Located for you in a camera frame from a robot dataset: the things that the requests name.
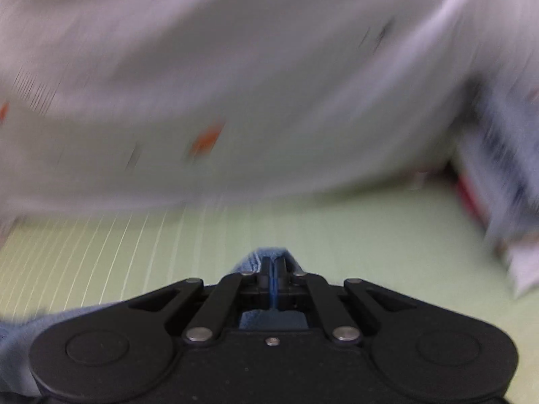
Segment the white printed carrot sheet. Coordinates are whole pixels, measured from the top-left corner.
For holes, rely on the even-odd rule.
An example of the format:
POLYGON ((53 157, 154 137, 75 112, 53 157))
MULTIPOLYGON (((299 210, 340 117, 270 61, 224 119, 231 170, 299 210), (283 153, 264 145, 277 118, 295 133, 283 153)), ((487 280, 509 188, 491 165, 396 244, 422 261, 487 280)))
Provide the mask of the white printed carrot sheet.
POLYGON ((538 98, 538 0, 1 0, 1 215, 328 192, 538 98))

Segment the green grid cutting mat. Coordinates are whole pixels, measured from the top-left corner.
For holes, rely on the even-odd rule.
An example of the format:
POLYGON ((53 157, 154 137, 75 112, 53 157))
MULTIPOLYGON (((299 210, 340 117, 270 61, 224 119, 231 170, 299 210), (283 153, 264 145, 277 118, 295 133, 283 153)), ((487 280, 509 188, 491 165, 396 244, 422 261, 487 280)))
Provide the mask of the green grid cutting mat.
POLYGON ((3 317, 137 296, 197 276, 217 282, 260 247, 284 247, 330 283, 359 277, 490 322, 518 346, 508 396, 538 400, 538 295, 515 298, 503 263, 452 186, 245 206, 26 218, 1 250, 3 317))

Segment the red folded garment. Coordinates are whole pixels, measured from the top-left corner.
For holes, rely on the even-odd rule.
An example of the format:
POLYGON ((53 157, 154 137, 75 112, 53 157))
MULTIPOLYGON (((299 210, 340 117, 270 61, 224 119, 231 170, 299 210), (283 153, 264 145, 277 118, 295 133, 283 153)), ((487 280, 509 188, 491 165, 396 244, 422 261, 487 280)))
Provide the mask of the red folded garment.
POLYGON ((490 212, 466 175, 456 176, 455 191, 467 215, 482 228, 487 228, 490 212))

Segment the blue denim jeans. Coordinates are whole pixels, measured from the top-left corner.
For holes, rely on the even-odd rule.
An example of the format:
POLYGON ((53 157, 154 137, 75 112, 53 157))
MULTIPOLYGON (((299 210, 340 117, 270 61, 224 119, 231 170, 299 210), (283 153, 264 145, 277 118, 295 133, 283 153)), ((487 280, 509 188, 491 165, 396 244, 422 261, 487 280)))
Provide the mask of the blue denim jeans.
MULTIPOLYGON (((285 260, 287 269, 293 273, 303 271, 294 257, 285 249, 259 248, 251 252, 234 267, 235 273, 258 273, 262 265, 269 265, 271 282, 278 277, 275 262, 285 260)), ((34 381, 29 364, 29 350, 42 332, 55 324, 81 315, 107 308, 109 305, 90 305, 55 314, 41 314, 34 318, 1 321, 1 402, 38 403, 41 394, 34 381)), ((307 319, 297 311, 251 310, 242 314, 240 328, 244 330, 305 329, 307 319)))

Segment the white folded cloth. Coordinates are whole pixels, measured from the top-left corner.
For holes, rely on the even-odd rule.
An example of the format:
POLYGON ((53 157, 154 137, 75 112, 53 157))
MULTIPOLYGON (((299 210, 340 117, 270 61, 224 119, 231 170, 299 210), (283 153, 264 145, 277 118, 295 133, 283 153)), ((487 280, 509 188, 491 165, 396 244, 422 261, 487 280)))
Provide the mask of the white folded cloth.
POLYGON ((539 284, 538 242, 510 244, 503 254, 516 298, 537 289, 539 284))

